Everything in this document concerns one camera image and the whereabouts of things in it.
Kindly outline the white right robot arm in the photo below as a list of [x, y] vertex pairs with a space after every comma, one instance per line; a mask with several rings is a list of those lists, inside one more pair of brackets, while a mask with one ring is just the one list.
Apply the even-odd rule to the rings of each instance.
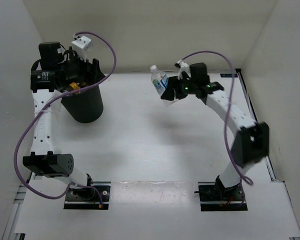
[[210, 80], [203, 62], [189, 65], [179, 60], [175, 66], [178, 74], [161, 82], [164, 91], [160, 98], [175, 102], [189, 95], [196, 96], [223, 120], [224, 134], [230, 130], [234, 136], [232, 145], [226, 146], [230, 163], [216, 177], [213, 189], [207, 192], [209, 197], [226, 200], [243, 180], [253, 184], [246, 173], [269, 154], [269, 126], [247, 116], [233, 104], [224, 87]]

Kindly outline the clear bottle yellow cap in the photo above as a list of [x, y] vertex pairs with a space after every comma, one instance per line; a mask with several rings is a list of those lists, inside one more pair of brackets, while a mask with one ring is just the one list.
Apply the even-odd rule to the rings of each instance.
[[87, 83], [86, 82], [72, 82], [70, 84], [68, 84], [65, 88], [65, 92], [72, 92], [75, 90], [80, 90], [84, 87], [87, 87]]

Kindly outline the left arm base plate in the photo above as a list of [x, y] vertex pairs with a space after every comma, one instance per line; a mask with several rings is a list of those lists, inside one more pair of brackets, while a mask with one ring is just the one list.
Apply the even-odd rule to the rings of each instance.
[[93, 189], [70, 188], [65, 195], [65, 210], [108, 210], [111, 196], [111, 182], [93, 182], [92, 184], [102, 197]]

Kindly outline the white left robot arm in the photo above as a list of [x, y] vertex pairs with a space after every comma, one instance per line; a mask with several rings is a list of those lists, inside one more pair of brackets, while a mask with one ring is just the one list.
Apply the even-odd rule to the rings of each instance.
[[36, 175], [80, 185], [77, 194], [83, 200], [95, 194], [92, 178], [75, 167], [70, 153], [62, 153], [58, 119], [61, 107], [82, 124], [94, 122], [103, 113], [100, 88], [85, 89], [104, 78], [99, 61], [87, 59], [91, 47], [88, 40], [74, 40], [68, 49], [58, 41], [39, 44], [40, 59], [32, 65], [30, 75], [37, 121], [30, 155], [22, 159]]

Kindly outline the clear bottle blue label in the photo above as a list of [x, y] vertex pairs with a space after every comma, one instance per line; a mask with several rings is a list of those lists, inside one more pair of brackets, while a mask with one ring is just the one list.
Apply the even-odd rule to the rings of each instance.
[[152, 65], [150, 71], [151, 82], [161, 97], [168, 87], [168, 76], [164, 71], [159, 70], [156, 65]]

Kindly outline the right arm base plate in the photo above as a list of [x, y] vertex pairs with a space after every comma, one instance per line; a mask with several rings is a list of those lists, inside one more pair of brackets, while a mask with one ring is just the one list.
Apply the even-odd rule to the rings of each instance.
[[217, 189], [214, 182], [199, 182], [194, 194], [199, 196], [202, 212], [248, 211], [245, 194], [240, 185], [222, 191]]

